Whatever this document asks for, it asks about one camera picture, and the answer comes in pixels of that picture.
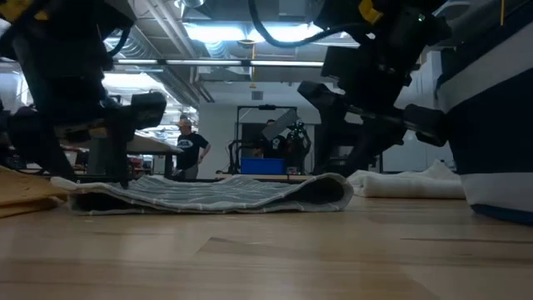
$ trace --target man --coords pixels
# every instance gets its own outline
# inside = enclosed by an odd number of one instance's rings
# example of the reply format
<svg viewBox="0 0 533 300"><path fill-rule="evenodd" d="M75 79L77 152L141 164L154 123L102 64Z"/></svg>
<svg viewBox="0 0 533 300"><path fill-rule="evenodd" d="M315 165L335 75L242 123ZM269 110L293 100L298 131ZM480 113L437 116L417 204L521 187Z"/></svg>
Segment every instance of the man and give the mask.
<svg viewBox="0 0 533 300"><path fill-rule="evenodd" d="M270 119L266 121L266 125L270 126L275 122L275 120ZM270 141L270 144L267 147L259 147L259 145L257 145L254 149L254 154L255 156L260 156L262 154L263 158L283 158L285 146L286 139L282 135L278 135Z"/></svg>
<svg viewBox="0 0 533 300"><path fill-rule="evenodd" d="M211 150L211 145L203 136L192 131L192 124L186 118L177 124L182 135L177 139L177 147L183 150L177 156L176 170L183 171L183 177L187 180L196 179L198 175L198 165L202 163L205 156Z"/></svg>

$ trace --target yellow label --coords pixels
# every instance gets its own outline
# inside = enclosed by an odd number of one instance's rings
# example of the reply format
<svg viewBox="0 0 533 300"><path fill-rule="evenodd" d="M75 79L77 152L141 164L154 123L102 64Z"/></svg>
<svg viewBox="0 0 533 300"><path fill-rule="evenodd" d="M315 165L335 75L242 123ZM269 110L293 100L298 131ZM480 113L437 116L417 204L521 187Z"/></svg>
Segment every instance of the yellow label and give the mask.
<svg viewBox="0 0 533 300"><path fill-rule="evenodd" d="M32 4L32 0L7 0L6 3L0 4L0 13L8 22L12 23L30 4ZM48 20L48 15L45 12L39 12L35 18L44 21Z"/></svg>
<svg viewBox="0 0 533 300"><path fill-rule="evenodd" d="M359 2L359 13L367 20L370 24L374 24L383 16L383 12L378 12L374 9L374 3L372 0L361 0Z"/></svg>

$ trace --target folded towel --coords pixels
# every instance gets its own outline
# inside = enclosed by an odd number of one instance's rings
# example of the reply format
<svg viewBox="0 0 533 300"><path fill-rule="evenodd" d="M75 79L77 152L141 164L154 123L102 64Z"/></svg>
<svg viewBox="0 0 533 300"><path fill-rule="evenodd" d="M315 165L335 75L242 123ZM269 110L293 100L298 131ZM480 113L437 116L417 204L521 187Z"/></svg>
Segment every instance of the folded towel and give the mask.
<svg viewBox="0 0 533 300"><path fill-rule="evenodd" d="M55 208L67 192L42 177L0 167L0 218Z"/></svg>
<svg viewBox="0 0 533 300"><path fill-rule="evenodd" d="M368 171L353 173L348 182L357 196L369 198L466 199L459 176L435 161L424 172L385 175Z"/></svg>
<svg viewBox="0 0 533 300"><path fill-rule="evenodd" d="M51 182L71 192L71 209L82 215L337 212L353 195L351 185L337 174L323 174L302 184L259 182L239 175L214 183L144 176L130 182L128 189L116 183L76 184L59 177Z"/></svg>

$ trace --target blue bin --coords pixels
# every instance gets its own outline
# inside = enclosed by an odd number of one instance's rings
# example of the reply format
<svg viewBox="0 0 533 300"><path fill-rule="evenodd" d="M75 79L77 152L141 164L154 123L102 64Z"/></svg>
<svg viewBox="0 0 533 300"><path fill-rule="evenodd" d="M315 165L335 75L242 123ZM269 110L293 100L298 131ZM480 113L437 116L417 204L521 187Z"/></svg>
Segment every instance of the blue bin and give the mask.
<svg viewBox="0 0 533 300"><path fill-rule="evenodd" d="M241 158L241 174L286 174L285 159Z"/></svg>

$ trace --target gray striped cloth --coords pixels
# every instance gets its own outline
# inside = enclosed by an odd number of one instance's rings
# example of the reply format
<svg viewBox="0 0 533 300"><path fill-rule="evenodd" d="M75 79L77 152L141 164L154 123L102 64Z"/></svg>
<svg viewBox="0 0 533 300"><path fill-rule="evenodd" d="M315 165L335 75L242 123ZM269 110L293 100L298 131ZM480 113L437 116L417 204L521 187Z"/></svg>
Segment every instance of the gray striped cloth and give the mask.
<svg viewBox="0 0 533 300"><path fill-rule="evenodd" d="M56 187L71 191L70 206L81 215L128 213L272 213L338 212L353 188L337 174L323 174L301 184L259 182L236 175L220 182L173 182L145 176L130 182L76 184L55 177Z"/></svg>

